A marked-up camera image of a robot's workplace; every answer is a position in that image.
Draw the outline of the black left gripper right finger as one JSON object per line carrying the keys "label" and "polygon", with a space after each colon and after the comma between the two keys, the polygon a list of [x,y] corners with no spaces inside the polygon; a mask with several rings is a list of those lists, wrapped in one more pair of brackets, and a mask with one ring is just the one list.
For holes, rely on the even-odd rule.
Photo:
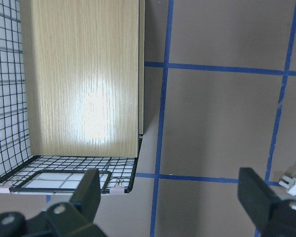
{"label": "black left gripper right finger", "polygon": [[281,202],[276,193],[250,167],[241,167],[238,175],[238,200],[252,222],[268,222]]}

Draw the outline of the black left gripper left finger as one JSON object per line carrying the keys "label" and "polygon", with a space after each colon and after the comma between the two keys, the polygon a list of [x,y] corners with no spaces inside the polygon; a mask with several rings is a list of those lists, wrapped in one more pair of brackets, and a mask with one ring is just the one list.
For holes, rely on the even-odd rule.
{"label": "black left gripper left finger", "polygon": [[70,203],[87,221],[94,221],[100,204],[100,177],[98,169],[89,169],[85,172],[70,198]]}

